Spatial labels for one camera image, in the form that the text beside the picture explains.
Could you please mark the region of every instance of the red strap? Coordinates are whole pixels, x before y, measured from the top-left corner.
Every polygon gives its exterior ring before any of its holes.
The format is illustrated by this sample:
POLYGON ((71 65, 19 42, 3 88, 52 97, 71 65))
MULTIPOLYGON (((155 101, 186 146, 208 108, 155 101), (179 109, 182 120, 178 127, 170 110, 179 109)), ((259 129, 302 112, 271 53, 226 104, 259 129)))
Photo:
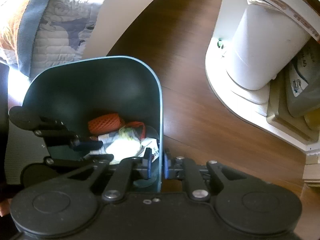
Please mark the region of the red strap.
POLYGON ((146 137, 146 126, 144 125, 143 122, 138 122, 138 121, 129 122, 125 126, 126 127, 133 127, 133 128, 137 128, 139 126, 142 126, 142 133, 140 135, 140 140, 144 139, 146 137))

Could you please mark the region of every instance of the plastic packaging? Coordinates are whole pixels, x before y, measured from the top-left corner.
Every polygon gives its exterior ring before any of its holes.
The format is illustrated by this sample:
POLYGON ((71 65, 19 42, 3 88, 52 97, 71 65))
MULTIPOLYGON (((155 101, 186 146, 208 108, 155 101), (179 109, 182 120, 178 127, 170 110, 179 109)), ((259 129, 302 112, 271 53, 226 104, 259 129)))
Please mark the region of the plastic packaging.
POLYGON ((320 108, 320 45, 314 39, 287 66, 286 93, 293 117, 320 108))
POLYGON ((284 70, 270 81, 267 122, 302 143, 315 143, 319 132, 311 130, 303 117, 293 117, 287 108, 284 70))
POLYGON ((121 128, 119 131, 98 136, 103 146, 97 151, 91 151, 90 155, 112 154, 114 159, 110 165, 119 164, 121 160, 129 157, 143 157, 146 148, 151 148, 152 162, 159 157, 157 140, 144 138, 141 141, 133 128, 121 128))

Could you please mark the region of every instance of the white appliance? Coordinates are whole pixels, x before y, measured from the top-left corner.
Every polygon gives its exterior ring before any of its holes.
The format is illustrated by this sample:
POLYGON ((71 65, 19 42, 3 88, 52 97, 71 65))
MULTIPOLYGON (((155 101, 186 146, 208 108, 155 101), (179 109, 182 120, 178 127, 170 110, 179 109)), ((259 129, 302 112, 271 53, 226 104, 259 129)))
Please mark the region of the white appliance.
POLYGON ((320 153, 319 141, 307 141, 266 119, 268 82, 309 38, 320 40, 320 14, 309 3, 320 4, 320 0, 263 1, 270 8, 247 0, 222 0, 206 54, 208 80, 221 102, 239 118, 306 154, 320 153))

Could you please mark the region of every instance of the metal screw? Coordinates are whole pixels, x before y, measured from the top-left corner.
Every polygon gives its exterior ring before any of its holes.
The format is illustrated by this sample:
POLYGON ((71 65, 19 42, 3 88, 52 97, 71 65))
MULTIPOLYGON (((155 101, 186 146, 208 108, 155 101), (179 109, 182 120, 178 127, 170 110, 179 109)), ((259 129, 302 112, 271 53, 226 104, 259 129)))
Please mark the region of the metal screw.
POLYGON ((153 201, 153 202, 160 202, 160 201, 161 201, 161 199, 160 199, 160 198, 158 198, 158 197, 154 197, 154 198, 152 199, 152 201, 153 201))
POLYGON ((54 161, 53 161, 53 159, 51 159, 51 158, 46 159, 45 162, 46 162, 48 165, 53 165, 53 164, 54 164, 54 161))
POLYGON ((114 198, 120 197, 120 192, 117 191, 117 190, 111 189, 111 190, 106 191, 106 193, 104 194, 104 196, 105 196, 106 198, 114 199, 114 198))
POLYGON ((150 205, 152 203, 152 201, 150 199, 144 199, 143 203, 150 205))
POLYGON ((204 198, 209 195, 209 193, 204 189, 196 189, 192 192, 192 195, 196 198, 204 198))

